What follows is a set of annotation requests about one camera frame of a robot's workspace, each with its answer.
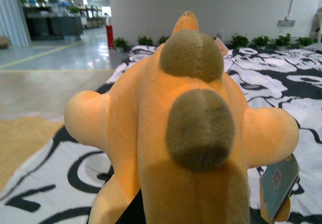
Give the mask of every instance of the orange plush toy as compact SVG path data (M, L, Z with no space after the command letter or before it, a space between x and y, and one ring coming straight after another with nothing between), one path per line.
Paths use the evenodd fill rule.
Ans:
M95 224L115 223L140 188L147 223L249 223L247 169L288 157L299 138L286 111L248 107L191 12L108 94L74 96L65 126L114 167Z

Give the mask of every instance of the brown spot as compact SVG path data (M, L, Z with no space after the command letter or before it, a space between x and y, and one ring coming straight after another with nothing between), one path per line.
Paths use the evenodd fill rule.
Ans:
M221 166L230 154L234 124L224 100L211 90L190 90L169 113L166 141L172 158L193 171Z
M161 69L176 77L198 78L207 83L223 73L223 58L213 38L196 30L171 36L160 55Z

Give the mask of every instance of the column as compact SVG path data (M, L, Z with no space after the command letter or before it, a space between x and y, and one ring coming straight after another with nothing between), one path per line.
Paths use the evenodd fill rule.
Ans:
M20 0L0 0L0 35L13 46L29 46L31 39Z

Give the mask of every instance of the beige carpet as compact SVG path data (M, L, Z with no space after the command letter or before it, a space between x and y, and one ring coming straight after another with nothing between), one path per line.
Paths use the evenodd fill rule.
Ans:
M63 125L42 117L0 120L0 190L15 170L40 150Z
M97 89L113 71L0 70L0 190L63 125L67 101Z

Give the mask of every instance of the tag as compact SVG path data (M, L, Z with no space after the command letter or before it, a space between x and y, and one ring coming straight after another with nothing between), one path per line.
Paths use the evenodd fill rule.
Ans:
M264 208L270 221L273 221L284 200L288 199L298 179L298 172L299 166L292 154L276 164L269 165L262 175L260 184L263 190Z
M219 38L215 39L215 43L219 47L222 57L225 57L228 54L229 49L226 47L226 45Z

